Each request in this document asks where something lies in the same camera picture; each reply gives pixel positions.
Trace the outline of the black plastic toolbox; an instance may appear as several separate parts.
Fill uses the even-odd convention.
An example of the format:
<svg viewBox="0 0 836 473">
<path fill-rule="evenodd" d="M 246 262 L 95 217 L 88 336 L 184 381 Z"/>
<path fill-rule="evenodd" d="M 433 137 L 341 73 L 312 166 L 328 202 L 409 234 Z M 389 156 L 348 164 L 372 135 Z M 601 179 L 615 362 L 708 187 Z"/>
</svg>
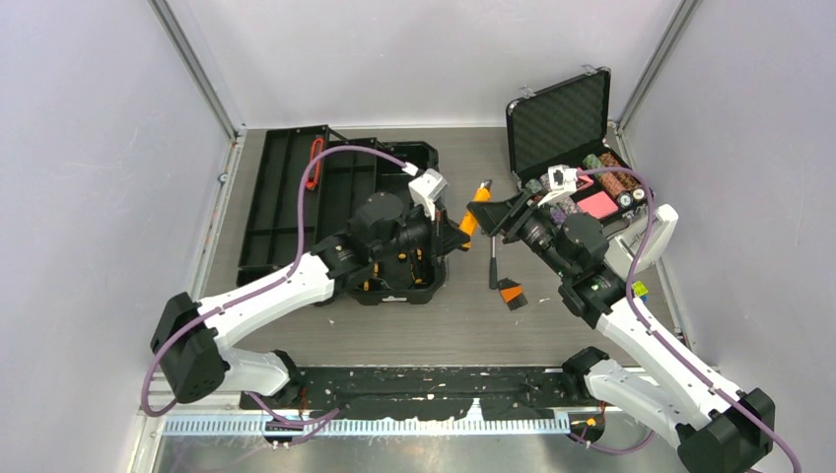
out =
<svg viewBox="0 0 836 473">
<path fill-rule="evenodd" d="M 438 152 L 426 142 L 382 142 L 376 137 L 349 139 L 327 125 L 267 131 L 244 230 L 237 286 L 256 281 L 293 261 L 297 247 L 297 189 L 317 135 L 325 138 L 323 150 L 353 144 L 383 151 L 420 169 L 438 166 Z M 341 230 L 375 192 L 395 194 L 405 204 L 406 211 L 412 208 L 407 188 L 411 178 L 391 162 L 349 152 L 338 153 L 321 163 L 319 187 L 316 191 L 305 191 L 306 248 Z M 425 285 L 411 286 L 411 266 L 424 269 Z M 361 283 L 347 295 L 363 305 L 426 304 L 446 279 L 446 259 L 426 258 L 418 249 L 376 263 L 370 279 L 371 289 L 364 292 Z"/>
</svg>

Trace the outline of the small black screwdriver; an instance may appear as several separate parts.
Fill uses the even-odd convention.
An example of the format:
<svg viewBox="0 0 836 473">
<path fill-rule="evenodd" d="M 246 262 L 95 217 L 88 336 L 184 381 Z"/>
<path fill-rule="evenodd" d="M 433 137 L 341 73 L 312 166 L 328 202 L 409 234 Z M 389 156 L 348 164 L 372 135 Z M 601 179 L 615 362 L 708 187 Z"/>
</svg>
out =
<svg viewBox="0 0 836 473">
<path fill-rule="evenodd" d="M 497 237 L 490 238 L 490 258 L 489 258 L 489 279 L 488 286 L 490 290 L 496 291 L 498 289 L 498 258 L 497 258 Z"/>
</svg>

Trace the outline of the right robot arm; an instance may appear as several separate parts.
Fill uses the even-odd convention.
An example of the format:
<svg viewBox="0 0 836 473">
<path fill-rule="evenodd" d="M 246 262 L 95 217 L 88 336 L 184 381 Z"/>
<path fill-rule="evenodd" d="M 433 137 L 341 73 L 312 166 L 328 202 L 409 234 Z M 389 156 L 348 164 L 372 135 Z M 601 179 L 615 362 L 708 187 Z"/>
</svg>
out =
<svg viewBox="0 0 836 473">
<path fill-rule="evenodd" d="M 562 366 L 569 400 L 621 409 L 675 449 L 689 472 L 747 472 L 773 450 L 773 400 L 759 388 L 741 390 L 651 315 L 606 263 L 609 242 L 598 219 L 576 213 L 556 225 L 525 192 L 467 209 L 487 235 L 523 242 L 560 277 L 566 308 L 651 376 L 636 376 L 587 347 Z"/>
</svg>

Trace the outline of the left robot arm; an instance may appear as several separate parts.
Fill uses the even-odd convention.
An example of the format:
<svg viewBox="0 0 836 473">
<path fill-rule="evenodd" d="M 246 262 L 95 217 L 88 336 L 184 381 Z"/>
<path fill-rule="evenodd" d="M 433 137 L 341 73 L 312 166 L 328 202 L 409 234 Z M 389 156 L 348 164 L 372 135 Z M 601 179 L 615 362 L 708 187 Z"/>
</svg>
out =
<svg viewBox="0 0 836 473">
<path fill-rule="evenodd" d="M 469 240 L 443 205 L 431 213 L 415 205 L 405 213 L 397 196 L 374 194 L 342 229 L 288 266 L 218 296 L 199 301 L 188 293 L 171 297 L 150 341 L 154 366 L 179 404 L 226 388 L 292 407 L 301 399 L 303 384 L 287 354 L 241 350 L 239 341 L 299 308 L 359 288 L 387 258 L 411 251 L 420 251 L 424 259 L 444 258 Z"/>
</svg>

